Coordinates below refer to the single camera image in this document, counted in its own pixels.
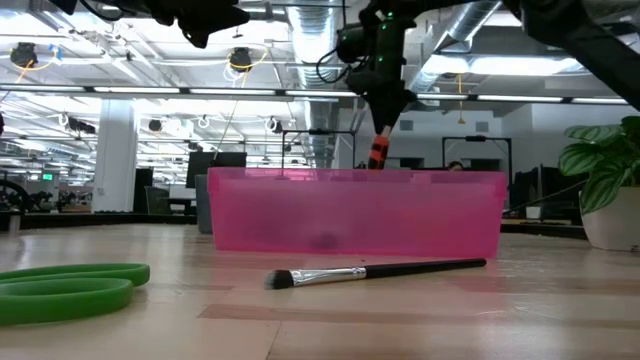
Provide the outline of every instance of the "ceiling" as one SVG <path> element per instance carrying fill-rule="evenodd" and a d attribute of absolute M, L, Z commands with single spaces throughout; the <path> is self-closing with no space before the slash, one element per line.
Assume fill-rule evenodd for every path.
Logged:
<path fill-rule="evenodd" d="M 241 2 L 241 6 L 260 11 L 264 3 Z M 165 27 L 149 18 L 125 18 L 116 23 L 98 19 L 83 8 L 68 16 L 47 1 L 5 0 L 0 10 L 0 83 L 68 84 L 86 86 L 162 86 L 162 87 L 247 87 L 269 89 L 301 88 L 300 69 L 313 65 L 301 62 L 292 44 L 292 30 L 287 22 L 278 21 L 285 7 L 300 4 L 331 6 L 339 18 L 335 1 L 272 1 L 274 21 L 251 21 L 239 28 L 212 34 L 206 49 L 193 47 L 177 26 Z M 349 22 L 366 1 L 347 1 Z M 605 8 L 601 18 L 616 17 L 616 9 Z M 431 11 L 416 19 L 418 27 L 407 33 L 403 78 L 409 83 L 420 71 L 428 56 L 424 46 L 429 30 L 445 24 L 455 9 Z M 636 16 L 636 12 L 625 12 Z M 636 16 L 629 21 L 636 21 Z M 548 57 L 565 56 L 531 40 L 518 28 L 519 22 L 508 11 L 499 9 L 473 38 L 471 52 L 443 54 L 445 57 L 475 59 L 479 57 Z M 9 59 L 11 49 L 19 42 L 36 45 L 38 71 L 23 71 Z M 306 53 L 314 58 L 317 49 L 310 42 Z M 247 47 L 255 67 L 245 77 L 229 69 L 228 56 L 233 48 Z M 440 76 L 432 91 L 474 94 L 541 95 L 541 96 L 615 96 L 604 84 L 581 69 L 555 76 L 517 76 L 465 73 Z M 339 83 L 337 88 L 346 88 Z M 458 108 L 457 102 L 431 103 L 429 111 L 446 113 Z M 179 139 L 191 138 L 207 150 L 244 149 L 254 166 L 280 166 L 281 136 L 267 130 L 265 122 L 272 117 L 284 129 L 309 128 L 305 101 L 251 101 L 155 98 L 134 99 L 136 114 L 141 119 L 141 141 L 138 165 L 156 168 L 158 181 L 181 183 L 186 174 L 187 144 Z M 340 101 L 342 108 L 352 108 L 352 101 Z M 491 110 L 501 117 L 518 104 L 469 103 L 467 110 Z M 5 117 L 5 134 L 38 136 L 42 140 L 11 140 L 0 145 L 0 168 L 25 170 L 51 169 L 65 174 L 73 183 L 91 181 L 95 164 L 97 138 L 83 136 L 82 141 L 61 141 L 76 133 L 61 125 L 65 117 L 77 118 L 99 131 L 101 100 L 95 97 L 55 96 L 10 93 L 0 104 Z M 152 132 L 152 119 L 171 120 L 173 132 Z M 352 117 L 333 122 L 335 130 L 347 130 Z M 229 129 L 222 138 L 227 121 Z M 286 161 L 288 166 L 314 166 L 318 147 L 327 156 L 332 142 L 325 145 L 303 135 L 292 143 Z"/>

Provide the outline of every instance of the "wooden table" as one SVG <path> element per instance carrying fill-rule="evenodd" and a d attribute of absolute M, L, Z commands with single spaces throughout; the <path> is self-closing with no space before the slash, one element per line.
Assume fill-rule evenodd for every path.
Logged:
<path fill-rule="evenodd" d="M 151 282 L 102 317 L 0 328 L 0 360 L 640 358 L 640 256 L 507 234 L 498 260 L 394 279 L 265 291 L 276 268 L 415 259 L 214 252 L 194 226 L 0 237 L 0 270 L 147 262 Z"/>

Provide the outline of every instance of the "black metal frame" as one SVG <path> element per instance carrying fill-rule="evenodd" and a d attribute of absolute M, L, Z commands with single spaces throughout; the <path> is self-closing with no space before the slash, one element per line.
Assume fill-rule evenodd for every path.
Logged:
<path fill-rule="evenodd" d="M 342 135 L 348 134 L 351 135 L 353 139 L 353 167 L 356 166 L 356 132 L 355 131 L 336 131 L 336 130 L 323 130 L 323 129 L 311 129 L 311 130 L 283 130 L 282 131 L 282 169 L 284 169 L 284 148 L 286 147 L 286 137 L 287 134 L 309 134 L 309 135 L 321 135 L 321 136 L 331 136 L 331 135 Z"/>
<path fill-rule="evenodd" d="M 513 157 L 512 157 L 512 146 L 511 146 L 511 138 L 492 138 L 492 137 L 484 137 L 484 136 L 447 136 L 442 138 L 442 167 L 445 168 L 447 166 L 446 159 L 446 145 L 447 140 L 464 140 L 465 142 L 487 142 L 490 141 L 504 141 L 507 143 L 507 157 L 509 158 L 509 188 L 513 185 Z"/>

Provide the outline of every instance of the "potted plant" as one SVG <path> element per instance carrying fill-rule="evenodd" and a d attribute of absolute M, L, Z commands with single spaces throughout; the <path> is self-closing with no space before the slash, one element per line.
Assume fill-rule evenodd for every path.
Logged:
<path fill-rule="evenodd" d="M 621 125 L 574 126 L 558 167 L 566 176 L 589 174 L 580 194 L 584 229 L 594 247 L 640 250 L 640 116 Z"/>

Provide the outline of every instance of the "plastic bin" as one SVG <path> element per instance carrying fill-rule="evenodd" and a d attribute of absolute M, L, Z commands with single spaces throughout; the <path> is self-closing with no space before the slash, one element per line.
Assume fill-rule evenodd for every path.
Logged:
<path fill-rule="evenodd" d="M 495 172 L 209 169 L 217 249 L 494 257 Z"/>

